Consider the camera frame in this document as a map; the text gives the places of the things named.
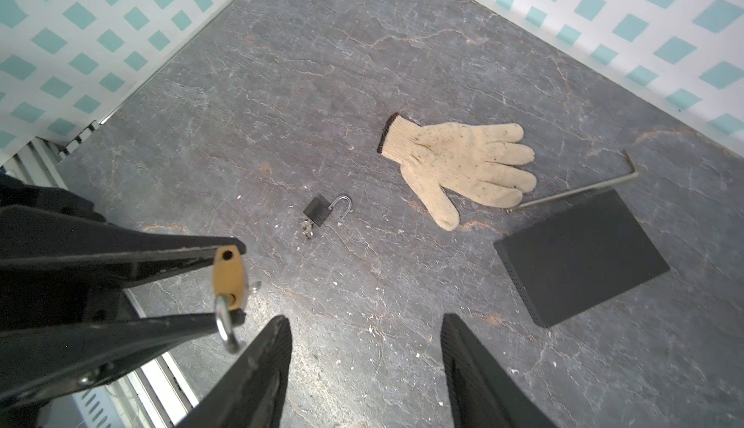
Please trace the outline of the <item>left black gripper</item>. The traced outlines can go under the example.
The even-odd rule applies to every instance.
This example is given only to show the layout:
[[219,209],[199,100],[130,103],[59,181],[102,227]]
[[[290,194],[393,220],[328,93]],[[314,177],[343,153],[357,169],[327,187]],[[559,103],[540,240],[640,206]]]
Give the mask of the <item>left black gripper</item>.
[[213,265],[234,237],[149,234],[109,223],[60,188],[1,177],[1,408],[107,385],[161,354],[218,331],[213,313],[110,323],[121,292]]

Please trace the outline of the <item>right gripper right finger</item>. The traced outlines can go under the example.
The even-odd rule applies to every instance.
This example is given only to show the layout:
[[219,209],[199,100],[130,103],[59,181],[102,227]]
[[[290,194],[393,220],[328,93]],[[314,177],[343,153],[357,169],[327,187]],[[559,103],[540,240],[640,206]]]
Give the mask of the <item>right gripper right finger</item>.
[[466,323],[443,317],[440,333],[455,427],[553,427]]

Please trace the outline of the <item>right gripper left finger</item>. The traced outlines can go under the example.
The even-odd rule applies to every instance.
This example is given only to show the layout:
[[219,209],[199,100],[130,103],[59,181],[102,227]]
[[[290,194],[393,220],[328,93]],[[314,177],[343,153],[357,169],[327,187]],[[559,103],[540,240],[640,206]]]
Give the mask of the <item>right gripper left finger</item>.
[[293,351],[290,320],[272,318],[180,427],[278,427]]

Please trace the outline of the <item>brass padlock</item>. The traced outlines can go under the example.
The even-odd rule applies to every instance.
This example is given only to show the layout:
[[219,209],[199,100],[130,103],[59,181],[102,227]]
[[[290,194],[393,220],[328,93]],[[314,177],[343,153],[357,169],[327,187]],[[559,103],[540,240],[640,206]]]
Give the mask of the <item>brass padlock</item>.
[[238,320],[233,318],[233,313],[243,309],[247,298],[245,271],[238,246],[217,249],[212,266],[212,286],[220,339],[229,354],[238,354],[240,342],[234,333]]

